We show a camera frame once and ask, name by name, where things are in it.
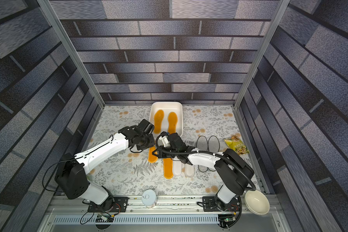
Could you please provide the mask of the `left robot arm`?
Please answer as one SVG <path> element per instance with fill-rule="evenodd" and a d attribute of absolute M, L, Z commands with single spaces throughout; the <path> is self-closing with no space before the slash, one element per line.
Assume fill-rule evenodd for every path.
<path fill-rule="evenodd" d="M 111 156 L 136 147 L 142 152 L 154 146 L 154 125 L 143 119 L 137 126 L 126 126 L 105 142 L 84 152 L 64 154 L 58 163 L 55 181 L 69 199 L 83 198 L 109 210 L 113 195 L 104 187 L 91 183 L 89 174 Z"/>

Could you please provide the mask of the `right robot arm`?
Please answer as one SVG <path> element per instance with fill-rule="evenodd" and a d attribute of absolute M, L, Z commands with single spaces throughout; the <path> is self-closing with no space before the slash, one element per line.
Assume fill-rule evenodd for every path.
<path fill-rule="evenodd" d="M 228 148 L 222 153 L 199 150 L 186 145 L 177 133 L 167 132 L 159 134 L 155 144 L 156 156 L 160 159 L 178 158 L 183 164 L 215 170 L 223 182 L 215 198 L 224 205 L 234 197 L 243 195 L 246 190 L 256 190 L 251 180 L 254 170 L 232 149 Z"/>

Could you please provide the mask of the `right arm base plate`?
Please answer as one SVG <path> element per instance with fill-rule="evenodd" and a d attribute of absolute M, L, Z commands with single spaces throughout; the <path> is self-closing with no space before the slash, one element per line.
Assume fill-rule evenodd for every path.
<path fill-rule="evenodd" d="M 242 202 L 240 197 L 234 197 L 229 203 L 224 203 L 215 196 L 204 196 L 197 205 L 202 207 L 205 212 L 239 212 Z"/>

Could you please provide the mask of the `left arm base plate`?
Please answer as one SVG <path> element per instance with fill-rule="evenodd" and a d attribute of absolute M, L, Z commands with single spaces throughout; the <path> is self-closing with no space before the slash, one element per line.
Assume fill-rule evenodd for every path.
<path fill-rule="evenodd" d="M 126 212 L 128 197 L 108 197 L 101 205 L 89 203 L 89 213 L 121 213 Z"/>

